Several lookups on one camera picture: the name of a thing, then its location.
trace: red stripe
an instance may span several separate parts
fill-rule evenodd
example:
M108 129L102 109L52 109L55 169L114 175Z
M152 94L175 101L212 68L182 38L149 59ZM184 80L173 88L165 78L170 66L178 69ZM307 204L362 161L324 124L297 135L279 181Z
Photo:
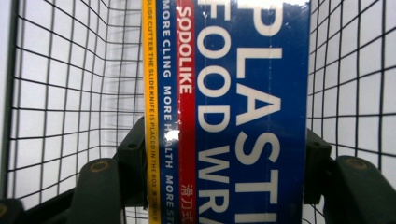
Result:
M194 5L177 0L180 223L196 223Z

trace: plastic food wrap box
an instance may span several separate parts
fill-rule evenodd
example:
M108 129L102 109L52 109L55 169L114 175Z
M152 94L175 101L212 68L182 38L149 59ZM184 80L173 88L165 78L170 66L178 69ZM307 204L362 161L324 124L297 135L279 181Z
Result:
M301 223L309 15L143 1L150 223Z

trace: box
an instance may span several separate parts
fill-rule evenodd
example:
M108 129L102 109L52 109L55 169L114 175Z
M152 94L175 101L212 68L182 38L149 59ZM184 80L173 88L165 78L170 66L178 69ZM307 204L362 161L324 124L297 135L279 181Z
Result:
M143 1L150 223L301 223L309 15Z

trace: yellow stripe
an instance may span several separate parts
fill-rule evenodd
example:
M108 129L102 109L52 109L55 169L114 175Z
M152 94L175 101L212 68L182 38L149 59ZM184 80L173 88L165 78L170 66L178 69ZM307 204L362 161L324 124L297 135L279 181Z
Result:
M146 151L148 157L148 221L149 223L161 223L156 1L143 0L142 4Z

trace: metal wire grid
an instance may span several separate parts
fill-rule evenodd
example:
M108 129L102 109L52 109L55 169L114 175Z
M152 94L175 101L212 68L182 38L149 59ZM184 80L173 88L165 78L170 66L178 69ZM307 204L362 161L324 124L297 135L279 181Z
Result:
M307 126L332 144L334 158L366 159L395 188L396 1L311 6ZM325 223L322 209L306 206L304 221Z
M312 0L307 126L395 187L395 1ZM140 1L20 1L8 197L27 208L111 157L143 115ZM323 204L304 222L324 223ZM129 223L147 213L128 210Z
M19 1L7 196L33 207L112 157L143 116L140 1ZM127 210L129 223L147 219Z

